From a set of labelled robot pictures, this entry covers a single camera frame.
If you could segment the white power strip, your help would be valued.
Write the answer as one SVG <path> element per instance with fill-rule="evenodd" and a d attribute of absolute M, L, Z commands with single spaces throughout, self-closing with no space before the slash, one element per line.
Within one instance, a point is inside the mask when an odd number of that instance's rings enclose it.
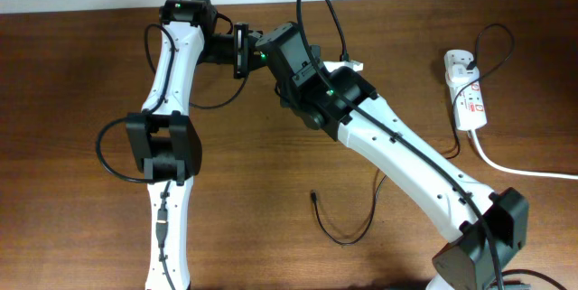
<path fill-rule="evenodd" d="M 468 69 L 468 65 L 473 60 L 473 55 L 465 50 L 449 50 L 445 53 L 443 60 L 446 80 L 447 69 L 455 64 L 462 64 Z M 476 130 L 487 124 L 479 82 L 474 80 L 459 87 L 449 87 L 449 91 L 454 105 L 453 115 L 458 130 Z"/>

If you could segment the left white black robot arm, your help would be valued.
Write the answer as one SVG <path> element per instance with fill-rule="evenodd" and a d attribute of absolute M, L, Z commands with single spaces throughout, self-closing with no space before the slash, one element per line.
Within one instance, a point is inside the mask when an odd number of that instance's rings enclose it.
<path fill-rule="evenodd" d="M 159 9 L 162 48 L 150 93 L 140 112 L 126 118 L 135 163 L 149 193 L 151 256 L 147 289 L 188 289 L 187 214 L 202 145 L 191 119 L 191 90 L 201 63 L 230 64 L 233 76 L 247 82 L 265 58 L 254 44 L 259 31 L 232 23 L 216 33 L 222 14 L 210 0 L 167 0 Z"/>

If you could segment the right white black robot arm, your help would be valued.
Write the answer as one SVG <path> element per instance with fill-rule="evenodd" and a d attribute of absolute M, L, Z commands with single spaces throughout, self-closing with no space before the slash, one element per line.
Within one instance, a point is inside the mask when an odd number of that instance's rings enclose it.
<path fill-rule="evenodd" d="M 296 23 L 260 37 L 255 48 L 284 105 L 311 129 L 357 152 L 427 215 L 446 245 L 433 257 L 431 289 L 487 289 L 525 246 L 529 203 L 513 188 L 496 193 L 461 171 L 406 126 L 361 76 L 358 61 L 323 61 Z"/>

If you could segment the white USB charger plug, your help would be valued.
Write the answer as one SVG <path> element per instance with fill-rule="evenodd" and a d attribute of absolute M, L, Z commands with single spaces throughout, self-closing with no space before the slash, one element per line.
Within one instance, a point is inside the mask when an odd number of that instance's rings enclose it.
<path fill-rule="evenodd" d="M 477 68 L 468 70 L 462 64 L 452 65 L 446 70 L 446 82 L 449 87 L 459 87 L 473 82 L 480 76 Z"/>

